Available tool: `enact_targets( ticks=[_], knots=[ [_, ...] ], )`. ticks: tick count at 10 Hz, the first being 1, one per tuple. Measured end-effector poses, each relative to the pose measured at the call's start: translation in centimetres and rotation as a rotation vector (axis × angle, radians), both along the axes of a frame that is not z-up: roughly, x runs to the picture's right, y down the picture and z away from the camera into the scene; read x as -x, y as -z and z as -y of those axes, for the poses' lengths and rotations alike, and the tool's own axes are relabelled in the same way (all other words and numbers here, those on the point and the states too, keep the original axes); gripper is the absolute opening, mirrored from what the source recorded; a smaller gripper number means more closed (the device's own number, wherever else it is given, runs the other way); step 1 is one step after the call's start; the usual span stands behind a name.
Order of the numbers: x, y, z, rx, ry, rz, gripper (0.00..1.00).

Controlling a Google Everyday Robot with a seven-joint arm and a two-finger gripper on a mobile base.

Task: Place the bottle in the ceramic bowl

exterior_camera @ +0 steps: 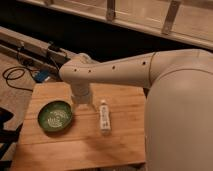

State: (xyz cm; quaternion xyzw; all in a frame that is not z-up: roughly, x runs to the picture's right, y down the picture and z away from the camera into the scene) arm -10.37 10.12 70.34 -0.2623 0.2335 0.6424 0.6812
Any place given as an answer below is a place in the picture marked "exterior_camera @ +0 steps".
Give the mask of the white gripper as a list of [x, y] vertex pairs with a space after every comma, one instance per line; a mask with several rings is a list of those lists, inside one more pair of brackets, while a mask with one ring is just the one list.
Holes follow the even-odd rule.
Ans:
[[89, 84], [71, 84], [72, 99], [73, 99], [73, 111], [75, 112], [79, 104], [87, 104], [88, 108], [96, 111], [93, 100], [93, 93]]

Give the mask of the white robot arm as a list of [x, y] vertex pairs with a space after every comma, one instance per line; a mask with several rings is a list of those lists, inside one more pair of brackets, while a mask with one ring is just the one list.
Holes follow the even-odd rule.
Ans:
[[79, 53], [62, 65], [73, 101], [92, 101], [92, 83], [149, 90], [144, 134], [147, 171], [213, 171], [213, 53], [183, 49], [96, 62]]

